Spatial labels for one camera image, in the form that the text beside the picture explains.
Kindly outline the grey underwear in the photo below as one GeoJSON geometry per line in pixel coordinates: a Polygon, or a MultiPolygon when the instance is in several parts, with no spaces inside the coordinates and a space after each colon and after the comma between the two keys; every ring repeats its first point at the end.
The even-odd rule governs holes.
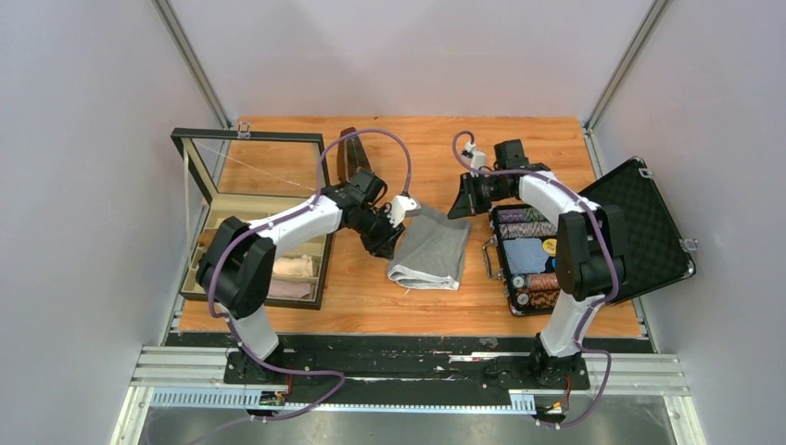
{"type": "Polygon", "coordinates": [[[409,289],[458,290],[471,227],[467,220],[422,207],[387,267],[387,279],[409,289]]]}

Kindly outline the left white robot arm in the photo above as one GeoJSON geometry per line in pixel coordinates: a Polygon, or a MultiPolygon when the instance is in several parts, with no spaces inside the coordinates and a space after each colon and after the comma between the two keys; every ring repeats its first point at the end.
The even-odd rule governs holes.
{"type": "Polygon", "coordinates": [[[390,260],[406,218],[420,205],[407,192],[377,206],[386,184],[367,170],[349,181],[321,188],[307,201],[272,217],[243,222],[224,220],[201,257],[196,282],[205,290],[215,317],[224,319],[241,349],[248,354],[248,370],[262,383],[276,381],[284,358],[274,351],[278,336],[264,304],[271,294],[276,260],[313,238],[344,228],[361,237],[365,250],[390,260]]]}

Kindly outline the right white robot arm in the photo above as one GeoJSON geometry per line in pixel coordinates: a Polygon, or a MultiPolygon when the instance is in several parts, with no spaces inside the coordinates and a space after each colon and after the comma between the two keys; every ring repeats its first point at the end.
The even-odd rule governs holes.
{"type": "Polygon", "coordinates": [[[555,225],[560,294],[524,371],[533,384],[548,388],[578,371],[587,329],[600,307],[619,291],[626,276],[626,221],[621,209],[581,197],[545,164],[530,162],[521,141],[504,141],[494,150],[495,167],[490,170],[473,139],[452,148],[466,171],[448,216],[475,216],[496,201],[515,197],[555,225]]]}

